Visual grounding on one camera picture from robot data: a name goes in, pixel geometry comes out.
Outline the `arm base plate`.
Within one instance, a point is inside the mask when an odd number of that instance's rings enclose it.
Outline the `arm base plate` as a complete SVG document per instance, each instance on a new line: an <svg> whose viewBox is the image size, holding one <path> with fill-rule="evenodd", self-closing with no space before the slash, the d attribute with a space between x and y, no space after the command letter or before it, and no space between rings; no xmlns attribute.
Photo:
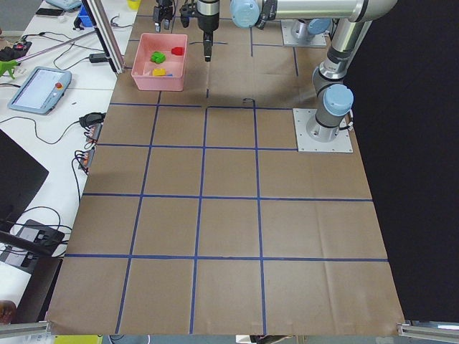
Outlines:
<svg viewBox="0 0 459 344"><path fill-rule="evenodd" d="M295 136L300 153L353 153L348 129L325 128L316 121L317 109L293 108Z"/></svg>
<svg viewBox="0 0 459 344"><path fill-rule="evenodd" d="M284 19L281 21L283 45L324 48L325 32L330 26L331 19Z"/></svg>

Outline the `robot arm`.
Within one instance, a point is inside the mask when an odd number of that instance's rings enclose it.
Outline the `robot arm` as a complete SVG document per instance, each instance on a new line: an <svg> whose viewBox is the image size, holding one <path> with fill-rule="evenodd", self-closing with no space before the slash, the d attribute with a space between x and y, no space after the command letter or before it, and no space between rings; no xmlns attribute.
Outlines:
<svg viewBox="0 0 459 344"><path fill-rule="evenodd" d="M327 56L313 72L318 98L316 114L306 124L309 136L331 142L343 118L351 112L352 91L342 80L371 23L395 6L395 1L231 1L229 9L239 28L263 29L274 19L338 19Z"/></svg>
<svg viewBox="0 0 459 344"><path fill-rule="evenodd" d="M219 27L219 4L219 1L185 1L178 8L175 1L157 1L152 15L155 30L160 32L161 27L168 30L176 11L179 11L181 25L187 28L190 20L195 18L204 41L210 42ZM232 19L241 28L263 29L268 21L275 18L276 9L276 1L264 1L261 5L256 1L233 1L230 4ZM293 26L293 33L299 37L306 34L315 36L324 33L330 25L330 19L299 19Z"/></svg>

